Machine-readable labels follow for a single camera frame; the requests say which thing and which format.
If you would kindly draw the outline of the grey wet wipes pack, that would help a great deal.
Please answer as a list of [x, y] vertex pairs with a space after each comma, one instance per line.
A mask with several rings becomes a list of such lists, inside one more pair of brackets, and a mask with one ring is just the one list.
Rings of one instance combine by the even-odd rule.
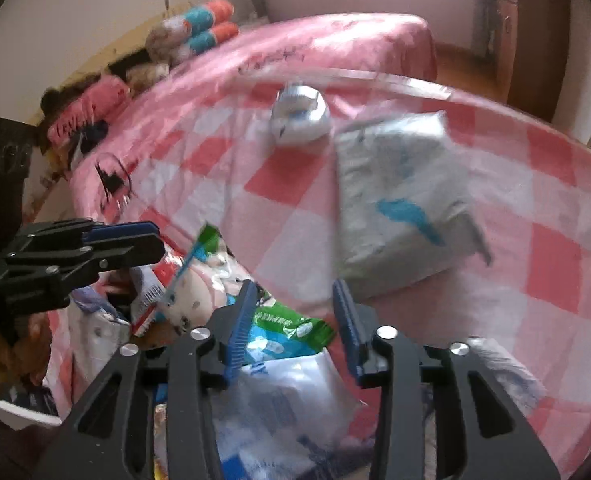
[[354, 298], [395, 292], [472, 255], [492, 263], [445, 112], [353, 122], [333, 147], [338, 275]]

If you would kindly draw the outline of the white blue snack pouch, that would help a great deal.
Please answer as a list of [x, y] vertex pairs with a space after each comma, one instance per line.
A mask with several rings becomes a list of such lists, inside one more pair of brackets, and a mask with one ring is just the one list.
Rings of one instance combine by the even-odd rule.
[[298, 146], [328, 136], [332, 120], [323, 93], [306, 84], [287, 84], [277, 94], [268, 125], [277, 145]]

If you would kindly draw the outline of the red white snack wrapper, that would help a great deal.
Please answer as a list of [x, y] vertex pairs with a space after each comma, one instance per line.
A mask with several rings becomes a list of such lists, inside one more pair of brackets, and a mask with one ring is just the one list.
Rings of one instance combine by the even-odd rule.
[[158, 263], [137, 266], [130, 270], [136, 292], [136, 297], [130, 304], [133, 336], [143, 337], [152, 324], [166, 319], [162, 300], [166, 296], [166, 287], [171, 284], [183, 263], [183, 257], [169, 249]]

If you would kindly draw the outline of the blue green snack wrapper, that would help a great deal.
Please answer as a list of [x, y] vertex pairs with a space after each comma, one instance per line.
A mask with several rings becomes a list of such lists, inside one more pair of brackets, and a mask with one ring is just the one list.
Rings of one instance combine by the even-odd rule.
[[248, 333], [245, 363], [315, 356], [333, 338], [335, 330], [327, 322], [308, 318], [260, 289]]

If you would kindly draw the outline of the black cloth on bed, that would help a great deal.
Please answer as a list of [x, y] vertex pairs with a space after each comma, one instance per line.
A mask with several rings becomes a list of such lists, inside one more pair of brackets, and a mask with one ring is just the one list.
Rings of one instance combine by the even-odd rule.
[[90, 151], [93, 151], [97, 144], [105, 140], [108, 132], [108, 122], [103, 119], [79, 128], [73, 137], [72, 158], [84, 157]]

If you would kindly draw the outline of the white plastic bag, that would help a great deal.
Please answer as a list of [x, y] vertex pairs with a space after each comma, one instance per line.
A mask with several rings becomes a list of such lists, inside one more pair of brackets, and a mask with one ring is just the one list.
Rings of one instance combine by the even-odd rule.
[[242, 367], [211, 406], [225, 479], [297, 479], [338, 451], [359, 403], [323, 351]]

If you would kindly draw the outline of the pink love pillow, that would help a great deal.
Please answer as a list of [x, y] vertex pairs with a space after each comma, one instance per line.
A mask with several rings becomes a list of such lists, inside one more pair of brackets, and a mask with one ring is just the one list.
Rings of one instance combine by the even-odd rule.
[[57, 114], [46, 130], [47, 139], [54, 148], [61, 148], [82, 127], [101, 120], [112, 122], [131, 101], [130, 87], [121, 78], [101, 76]]

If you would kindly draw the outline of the pink checked tablecloth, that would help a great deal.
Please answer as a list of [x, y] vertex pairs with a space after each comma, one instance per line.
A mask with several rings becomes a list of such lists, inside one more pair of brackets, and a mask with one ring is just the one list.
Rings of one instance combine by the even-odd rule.
[[173, 76], [71, 174], [75, 210], [215, 226], [308, 315], [353, 297], [422, 344], [499, 342], [543, 384], [529, 418], [563, 478], [591, 464], [591, 151], [509, 108], [401, 76], [274, 66]]

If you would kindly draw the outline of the lower rolled colourful blanket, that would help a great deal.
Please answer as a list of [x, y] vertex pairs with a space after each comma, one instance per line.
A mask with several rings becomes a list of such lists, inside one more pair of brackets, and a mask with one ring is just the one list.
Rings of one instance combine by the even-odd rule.
[[235, 38], [239, 34], [239, 27], [232, 22], [223, 22], [199, 32], [198, 35], [189, 38], [184, 44], [175, 48], [169, 56], [169, 64], [176, 66], [196, 58], [196, 56], [207, 52], [224, 42]]

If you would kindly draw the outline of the pink bed with bedspread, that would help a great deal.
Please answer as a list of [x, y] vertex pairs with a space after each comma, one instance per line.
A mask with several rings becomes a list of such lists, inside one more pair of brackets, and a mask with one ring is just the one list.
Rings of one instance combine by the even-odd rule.
[[413, 14], [326, 14], [245, 30], [173, 68], [122, 108], [105, 140], [72, 171], [75, 212], [102, 214], [98, 162], [134, 168], [185, 115], [212, 105], [230, 79], [265, 67], [338, 68], [435, 81], [437, 53], [428, 22]]

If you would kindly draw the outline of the brown wooden dresser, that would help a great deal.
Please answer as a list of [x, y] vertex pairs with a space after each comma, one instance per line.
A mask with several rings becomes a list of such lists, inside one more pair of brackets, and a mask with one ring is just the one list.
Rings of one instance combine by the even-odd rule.
[[496, 76], [501, 100], [551, 122], [570, 44], [570, 0], [495, 0]]

